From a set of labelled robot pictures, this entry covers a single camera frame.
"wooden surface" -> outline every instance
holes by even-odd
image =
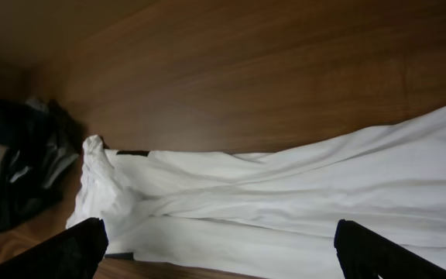
[[[0,0],[0,59],[38,64],[155,0]]]
[[[115,149],[283,150],[446,105],[446,0],[159,1],[34,69],[29,87]],[[0,235],[0,262],[63,229],[79,176],[62,204]],[[104,260],[96,278],[117,277],[230,275]]]

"white garment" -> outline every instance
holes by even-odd
[[[268,278],[343,278],[354,220],[446,269],[446,107],[278,153],[116,155],[84,142],[67,228],[104,219],[107,253]]]

